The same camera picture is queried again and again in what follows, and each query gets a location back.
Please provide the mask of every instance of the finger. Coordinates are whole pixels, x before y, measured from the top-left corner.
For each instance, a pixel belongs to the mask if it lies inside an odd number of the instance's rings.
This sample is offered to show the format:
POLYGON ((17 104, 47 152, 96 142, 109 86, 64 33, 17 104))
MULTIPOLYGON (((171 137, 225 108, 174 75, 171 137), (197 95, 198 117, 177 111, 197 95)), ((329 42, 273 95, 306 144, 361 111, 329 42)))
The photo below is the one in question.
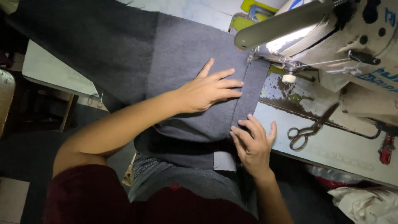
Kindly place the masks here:
POLYGON ((210 60, 203 66, 202 70, 199 72, 199 74, 196 77, 199 78, 206 77, 213 64, 214 64, 214 58, 210 58, 210 60))
POLYGON ((248 114, 248 119, 252 121, 260 129, 263 138, 266 139, 267 134, 265 132, 265 129, 261 125, 261 123, 257 120, 257 118, 255 118, 252 114, 248 114))
POLYGON ((253 138, 247 131, 244 131, 235 126, 232 126, 231 130, 239 139, 242 140, 243 144, 245 144, 246 146, 250 145, 250 143, 253 141, 253 138))
POLYGON ((236 150, 238 151, 238 156, 242 160, 246 155, 246 150, 241 145, 239 138, 233 132, 229 132, 229 134, 231 135, 232 140, 234 141, 236 150))
POLYGON ((267 136, 267 141, 268 141, 268 144, 269 144, 270 146, 272 146, 273 142, 275 141, 275 138, 276 138, 276 131, 277 131, 277 128, 276 128, 276 121, 273 121, 273 122, 271 123, 271 131, 269 132, 269 134, 268 134, 268 136, 267 136))
POLYGON ((223 88, 233 88, 233 87, 242 87, 243 82, 237 79, 223 79, 219 80, 216 83, 216 87, 218 89, 223 89, 223 88))
POLYGON ((223 79, 223 78, 225 78, 227 76, 232 75, 234 72, 235 72, 235 69, 227 69, 227 70, 223 70, 223 71, 219 71, 219 72, 213 73, 209 77, 212 80, 217 81, 217 80, 220 80, 220 79, 223 79))
POLYGON ((262 137, 261 130, 252 121, 240 120, 240 121, 238 121, 238 124, 241 126, 247 127, 250 130, 252 137, 254 139, 256 139, 258 137, 262 137))
POLYGON ((225 98, 233 98, 233 97, 241 97, 242 92, 232 90, 232 89, 220 89, 217 90, 217 93, 215 95, 216 99, 215 101, 218 101, 220 99, 225 99, 225 98))

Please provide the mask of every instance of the machine knob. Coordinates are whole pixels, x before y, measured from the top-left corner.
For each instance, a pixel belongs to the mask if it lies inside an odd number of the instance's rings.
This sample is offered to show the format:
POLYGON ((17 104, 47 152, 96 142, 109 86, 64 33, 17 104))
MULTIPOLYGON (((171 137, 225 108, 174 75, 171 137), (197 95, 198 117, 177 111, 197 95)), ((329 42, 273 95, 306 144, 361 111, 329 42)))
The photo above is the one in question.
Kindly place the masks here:
POLYGON ((296 77, 294 75, 283 75, 282 82, 283 83, 294 83, 296 81, 296 77))

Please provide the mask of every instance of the industrial sewing machine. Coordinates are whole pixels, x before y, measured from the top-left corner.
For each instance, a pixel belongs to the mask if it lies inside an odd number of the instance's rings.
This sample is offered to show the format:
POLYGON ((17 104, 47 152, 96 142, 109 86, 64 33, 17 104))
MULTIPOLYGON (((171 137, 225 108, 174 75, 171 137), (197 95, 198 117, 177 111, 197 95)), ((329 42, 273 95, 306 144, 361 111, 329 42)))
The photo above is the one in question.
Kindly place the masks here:
POLYGON ((264 57, 283 69, 284 83, 295 83, 305 68, 319 69, 324 88, 344 87, 343 112, 375 124, 393 145, 398 135, 396 11, 398 2, 392 0, 290 0, 275 16, 240 30, 234 44, 250 50, 248 64, 264 57))

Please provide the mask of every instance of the white table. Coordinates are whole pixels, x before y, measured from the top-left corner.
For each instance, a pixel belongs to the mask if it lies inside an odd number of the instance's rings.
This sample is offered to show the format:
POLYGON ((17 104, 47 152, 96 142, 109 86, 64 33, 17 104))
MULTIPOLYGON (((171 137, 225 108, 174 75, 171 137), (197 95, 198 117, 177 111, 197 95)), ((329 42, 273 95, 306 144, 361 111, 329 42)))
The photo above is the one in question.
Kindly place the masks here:
MULTIPOLYGON (((280 8, 287 0, 262 0, 265 4, 274 8, 280 8)), ((213 0, 134 0, 129 6, 142 8, 148 11, 160 11, 181 18, 193 20, 222 30, 227 30, 232 15, 241 12, 242 0, 224 1, 213 0)), ((76 71, 62 63, 47 51, 33 42, 29 43, 25 63, 24 75, 37 83, 51 86, 63 91, 89 96, 95 94, 92 82, 78 74, 76 71)), ((314 105, 308 105, 309 110, 316 110, 314 105)), ((321 131, 308 139, 308 145, 300 152, 289 148, 290 141, 287 139, 287 130, 291 127, 309 127, 313 121, 272 106, 258 103, 254 115, 269 131, 269 124, 276 120, 278 132, 273 149, 285 153, 288 156, 314 164, 321 164, 336 170, 342 170, 365 179, 384 183, 389 186, 398 186, 398 153, 394 152, 390 165, 383 165, 378 160, 377 150, 380 148, 385 133, 375 140, 368 140, 349 132, 345 132, 329 126, 324 126, 321 131)), ((344 123, 346 117, 334 115, 335 119, 341 119, 344 123)), ((369 125, 354 123, 357 129, 364 127, 368 130, 369 125)))

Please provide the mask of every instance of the shirt sleeve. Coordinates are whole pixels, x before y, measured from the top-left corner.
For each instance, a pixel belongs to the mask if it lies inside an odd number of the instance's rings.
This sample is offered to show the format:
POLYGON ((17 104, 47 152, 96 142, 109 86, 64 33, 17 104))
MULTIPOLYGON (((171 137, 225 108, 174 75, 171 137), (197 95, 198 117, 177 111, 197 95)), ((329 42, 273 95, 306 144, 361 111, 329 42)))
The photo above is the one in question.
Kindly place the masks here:
POLYGON ((58 174, 48 184, 43 222, 124 223, 129 207, 112 168, 83 165, 58 174))

